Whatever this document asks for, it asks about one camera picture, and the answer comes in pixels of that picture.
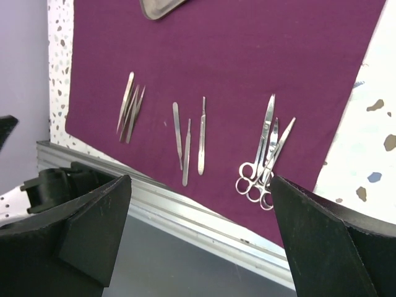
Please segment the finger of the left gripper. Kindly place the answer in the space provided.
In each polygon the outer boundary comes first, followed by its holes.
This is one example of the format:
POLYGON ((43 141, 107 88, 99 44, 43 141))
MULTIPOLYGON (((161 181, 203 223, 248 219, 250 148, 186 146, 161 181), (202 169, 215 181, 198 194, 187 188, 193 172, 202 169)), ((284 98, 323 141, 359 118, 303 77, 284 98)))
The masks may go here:
POLYGON ((2 150, 4 143, 18 123, 19 120, 14 116, 7 115, 0 117, 0 150, 2 150))

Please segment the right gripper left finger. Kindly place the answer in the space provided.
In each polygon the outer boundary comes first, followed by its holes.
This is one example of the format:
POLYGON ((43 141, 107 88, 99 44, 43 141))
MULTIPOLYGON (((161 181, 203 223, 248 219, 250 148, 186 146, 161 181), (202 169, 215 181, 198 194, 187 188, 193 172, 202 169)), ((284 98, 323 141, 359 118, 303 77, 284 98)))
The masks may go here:
POLYGON ((129 176, 1 228, 1 296, 101 296, 131 199, 129 176))

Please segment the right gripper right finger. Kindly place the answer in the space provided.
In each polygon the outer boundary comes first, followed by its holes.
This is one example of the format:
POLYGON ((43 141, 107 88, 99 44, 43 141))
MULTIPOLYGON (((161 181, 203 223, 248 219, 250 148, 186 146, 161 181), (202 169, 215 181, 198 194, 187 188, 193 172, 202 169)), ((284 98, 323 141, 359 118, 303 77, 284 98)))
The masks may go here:
POLYGON ((395 296, 395 225, 276 176, 275 215, 298 296, 395 296))

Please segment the steel scissors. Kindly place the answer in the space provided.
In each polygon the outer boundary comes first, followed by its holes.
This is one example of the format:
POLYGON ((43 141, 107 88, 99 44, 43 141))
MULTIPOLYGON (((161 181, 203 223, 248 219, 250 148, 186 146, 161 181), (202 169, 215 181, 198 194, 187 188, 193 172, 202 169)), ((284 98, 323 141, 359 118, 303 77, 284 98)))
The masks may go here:
POLYGON ((243 164, 241 164, 239 167, 240 177, 244 177, 243 171, 245 167, 249 167, 252 170, 252 173, 247 176, 250 179, 257 177, 258 174, 264 169, 265 152, 267 148, 267 142, 269 139, 270 127, 273 119, 274 106, 275 106, 275 94, 273 93, 270 96, 267 110, 265 112, 262 132, 260 135, 260 141, 257 148, 254 163, 244 162, 243 164))
MULTIPOLYGON (((275 147, 277 145, 278 142, 278 132, 279 132, 279 123, 278 123, 278 118, 275 118, 274 124, 273 124, 273 128, 270 134, 270 142, 269 142, 269 147, 268 147, 268 152, 266 154, 266 158, 265 158, 265 162, 266 163, 270 163, 272 166, 274 164, 273 160, 270 160, 271 155, 273 154, 275 147)), ((265 193, 262 197, 259 197, 257 199, 253 199, 249 196, 249 194, 246 194, 246 197, 248 198, 249 201, 251 202, 259 202, 260 206, 262 207, 262 209, 264 210, 270 210, 273 206, 270 205, 267 201, 266 201, 266 195, 269 193, 269 184, 270 184, 270 180, 273 177, 273 172, 272 172, 272 168, 267 168, 265 171, 265 174, 267 175, 267 177, 262 176, 261 179, 261 183, 264 184, 264 189, 265 189, 265 193)))

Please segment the steel clamp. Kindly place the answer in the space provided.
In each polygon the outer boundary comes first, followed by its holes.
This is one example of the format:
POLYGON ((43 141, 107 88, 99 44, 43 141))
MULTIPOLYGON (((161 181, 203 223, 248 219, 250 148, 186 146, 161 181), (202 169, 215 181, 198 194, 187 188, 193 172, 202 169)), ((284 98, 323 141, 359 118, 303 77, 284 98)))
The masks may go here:
MULTIPOLYGON (((267 177, 267 175, 265 174, 265 171, 267 168, 272 168, 272 172, 273 172, 273 168, 275 166, 275 163, 280 155, 280 152, 282 151, 282 148, 291 132, 291 129, 293 128, 293 125, 296 121, 296 118, 292 118, 292 120, 290 121, 290 123, 288 124, 288 126, 286 127, 285 131, 283 132, 282 136, 280 137, 280 140, 278 140, 277 145, 275 147, 275 150, 273 152, 273 154, 270 157, 270 160, 274 161, 273 166, 268 162, 265 162, 264 159, 264 169, 258 174, 257 177, 250 179, 248 178, 248 175, 250 175, 252 173, 252 170, 249 167, 245 167, 243 174, 244 177, 240 177, 237 179, 236 184, 235 184, 235 188, 238 194, 241 195, 245 195, 249 194, 249 196, 253 199, 257 199, 259 197, 262 197, 265 193, 265 189, 264 189, 264 184, 261 183, 261 179, 262 176, 267 177)), ((266 154, 268 152, 268 147, 266 148, 266 152, 265 152, 265 158, 266 158, 266 154)), ((270 185, 269 185, 269 193, 266 195, 266 197, 270 195, 270 185)))

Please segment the steel tweezers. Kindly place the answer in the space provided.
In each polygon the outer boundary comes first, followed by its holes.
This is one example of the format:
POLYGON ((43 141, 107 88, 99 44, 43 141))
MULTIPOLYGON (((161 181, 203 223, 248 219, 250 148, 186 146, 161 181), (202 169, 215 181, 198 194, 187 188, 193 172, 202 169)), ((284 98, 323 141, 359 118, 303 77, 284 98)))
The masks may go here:
POLYGON ((142 91, 139 91, 140 85, 136 88, 132 88, 127 95, 126 104, 121 109, 121 122, 119 128, 119 141, 130 143, 133 128, 137 121, 142 101, 144 99, 146 86, 143 86, 142 91))

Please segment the steel forceps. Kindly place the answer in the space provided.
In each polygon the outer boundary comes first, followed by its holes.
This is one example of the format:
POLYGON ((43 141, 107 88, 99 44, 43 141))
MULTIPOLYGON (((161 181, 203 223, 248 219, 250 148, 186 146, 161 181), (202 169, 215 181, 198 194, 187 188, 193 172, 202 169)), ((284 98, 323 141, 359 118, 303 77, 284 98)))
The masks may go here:
POLYGON ((124 118, 126 115, 126 106, 127 106, 128 101, 131 99, 133 82, 134 82, 134 72, 132 71, 129 73, 129 78, 128 78, 128 81, 126 84, 126 89, 125 89, 124 96, 123 96, 123 102, 121 103, 116 132, 119 132, 119 128, 124 123, 124 118))

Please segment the steel scalpel handle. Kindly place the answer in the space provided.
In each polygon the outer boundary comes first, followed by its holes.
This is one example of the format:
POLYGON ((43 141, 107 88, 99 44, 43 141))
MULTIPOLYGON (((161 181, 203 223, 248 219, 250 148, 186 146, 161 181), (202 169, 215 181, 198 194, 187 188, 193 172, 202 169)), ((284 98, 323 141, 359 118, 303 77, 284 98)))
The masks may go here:
POLYGON ((182 179, 182 185, 184 187, 186 187, 188 184, 190 149, 191 149, 191 119, 188 120, 187 134, 186 134, 186 141, 184 148, 183 179, 182 179))
POLYGON ((179 110, 178 110, 177 102, 173 102, 173 120, 174 120, 174 130, 175 130, 176 148, 177 148, 177 153, 178 153, 178 158, 179 158, 179 165, 180 165, 180 170, 183 170, 181 129, 180 129, 179 110))
POLYGON ((202 98, 202 115, 200 117, 200 134, 199 134, 199 155, 198 155, 198 173, 203 175, 205 165, 205 126, 206 126, 206 113, 205 113, 206 97, 202 98))

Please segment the steel instrument tray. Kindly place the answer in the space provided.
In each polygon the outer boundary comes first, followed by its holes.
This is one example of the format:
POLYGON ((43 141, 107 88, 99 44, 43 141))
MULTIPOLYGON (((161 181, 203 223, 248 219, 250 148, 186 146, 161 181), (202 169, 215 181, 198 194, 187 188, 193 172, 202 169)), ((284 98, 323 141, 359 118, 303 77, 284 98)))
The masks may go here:
POLYGON ((187 0, 140 0, 143 15, 149 20, 158 20, 177 9, 187 0))

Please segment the purple cloth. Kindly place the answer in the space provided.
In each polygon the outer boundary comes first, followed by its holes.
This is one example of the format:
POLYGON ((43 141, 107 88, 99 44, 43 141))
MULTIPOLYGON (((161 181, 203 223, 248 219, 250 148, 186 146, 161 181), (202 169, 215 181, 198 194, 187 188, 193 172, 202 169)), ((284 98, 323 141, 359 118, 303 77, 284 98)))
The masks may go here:
POLYGON ((284 129, 275 172, 313 190, 383 1, 188 1, 154 22, 138 1, 76 1, 68 134, 281 244, 276 216, 236 192, 275 94, 284 129), (146 86, 129 144, 116 132, 129 73, 146 86), (198 173, 202 98, 205 165, 198 173), (191 119, 189 176, 182 161, 191 119))

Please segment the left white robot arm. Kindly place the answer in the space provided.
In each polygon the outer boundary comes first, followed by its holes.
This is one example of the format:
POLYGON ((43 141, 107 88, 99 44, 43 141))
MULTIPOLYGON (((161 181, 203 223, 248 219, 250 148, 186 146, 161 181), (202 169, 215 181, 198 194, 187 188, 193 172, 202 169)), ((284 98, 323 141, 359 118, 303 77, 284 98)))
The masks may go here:
POLYGON ((1 228, 52 209, 100 187, 98 172, 73 163, 41 170, 38 176, 1 194, 1 228))

